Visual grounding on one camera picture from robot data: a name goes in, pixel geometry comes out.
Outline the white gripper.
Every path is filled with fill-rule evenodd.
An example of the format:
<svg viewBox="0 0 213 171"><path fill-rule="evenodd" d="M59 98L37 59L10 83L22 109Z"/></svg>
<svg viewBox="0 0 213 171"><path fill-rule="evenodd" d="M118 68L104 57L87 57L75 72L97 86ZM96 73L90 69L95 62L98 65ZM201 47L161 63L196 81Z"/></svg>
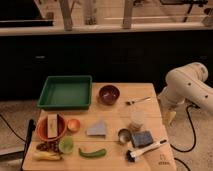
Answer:
<svg viewBox="0 0 213 171"><path fill-rule="evenodd" d="M175 109L175 105L169 102L165 98L160 98L159 104L160 104L161 113L167 114L165 124L170 125L176 116L176 112L173 111Z"/></svg>

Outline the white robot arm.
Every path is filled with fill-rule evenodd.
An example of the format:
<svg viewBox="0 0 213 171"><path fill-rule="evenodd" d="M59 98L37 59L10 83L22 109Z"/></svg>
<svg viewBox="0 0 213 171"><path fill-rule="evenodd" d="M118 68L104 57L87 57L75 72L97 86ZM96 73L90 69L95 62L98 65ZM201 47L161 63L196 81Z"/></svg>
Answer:
<svg viewBox="0 0 213 171"><path fill-rule="evenodd" d="M170 70L165 77L166 86L157 96L164 125L176 116L175 108L189 100L209 114L213 114L213 88L205 84L206 66L193 62Z"/></svg>

